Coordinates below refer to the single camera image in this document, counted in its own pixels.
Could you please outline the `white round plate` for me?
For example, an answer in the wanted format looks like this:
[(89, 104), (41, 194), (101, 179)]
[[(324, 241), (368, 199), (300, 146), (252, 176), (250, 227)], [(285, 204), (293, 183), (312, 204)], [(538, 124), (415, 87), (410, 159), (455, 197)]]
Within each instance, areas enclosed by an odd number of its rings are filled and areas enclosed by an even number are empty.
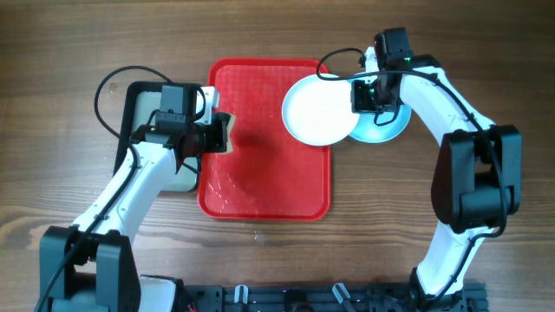
[(282, 120), (287, 131), (310, 146), (329, 146), (345, 139), (360, 115), (352, 111), (351, 85), (336, 75), (309, 75), (287, 92)]

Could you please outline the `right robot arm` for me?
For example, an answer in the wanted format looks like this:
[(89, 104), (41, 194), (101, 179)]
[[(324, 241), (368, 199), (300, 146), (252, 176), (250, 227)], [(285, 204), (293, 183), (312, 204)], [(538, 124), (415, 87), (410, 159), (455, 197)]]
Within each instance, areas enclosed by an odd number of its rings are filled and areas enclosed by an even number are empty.
[(366, 54), (359, 62), (363, 72), (350, 79), (356, 111), (410, 107), (440, 146), (430, 191), (438, 224), (411, 273), (405, 304), (419, 311), (452, 308), (480, 245), (502, 235), (519, 209), (521, 134), (475, 110), (431, 55)]

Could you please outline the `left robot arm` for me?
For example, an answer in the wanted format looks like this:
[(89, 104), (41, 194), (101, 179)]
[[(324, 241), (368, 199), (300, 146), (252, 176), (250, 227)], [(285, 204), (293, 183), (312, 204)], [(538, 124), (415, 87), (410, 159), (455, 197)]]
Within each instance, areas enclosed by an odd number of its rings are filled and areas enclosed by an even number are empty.
[(204, 124), (180, 114), (130, 136), (127, 155), (99, 198), (69, 227), (51, 226), (40, 242), (38, 311), (187, 311), (182, 280), (139, 275), (132, 244), (162, 189), (187, 158), (227, 153), (235, 117)]

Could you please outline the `green yellow sponge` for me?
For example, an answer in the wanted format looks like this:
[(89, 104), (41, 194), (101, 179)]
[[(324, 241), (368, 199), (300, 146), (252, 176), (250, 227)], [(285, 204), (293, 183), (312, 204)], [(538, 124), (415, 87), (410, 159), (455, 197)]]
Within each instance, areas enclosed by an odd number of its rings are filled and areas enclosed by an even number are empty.
[(226, 139), (225, 139), (225, 151), (224, 154), (231, 153), (233, 151), (232, 145), (232, 129), (235, 124), (236, 116), (233, 114), (226, 114)]

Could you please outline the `teal plate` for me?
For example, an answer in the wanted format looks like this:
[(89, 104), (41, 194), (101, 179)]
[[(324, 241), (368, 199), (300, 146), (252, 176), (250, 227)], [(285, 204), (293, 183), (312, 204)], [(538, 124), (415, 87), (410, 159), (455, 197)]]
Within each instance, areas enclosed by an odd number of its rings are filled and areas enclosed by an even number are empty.
[(349, 137), (363, 143), (378, 144), (392, 140), (408, 125), (412, 109), (401, 105), (398, 113), (361, 114)]

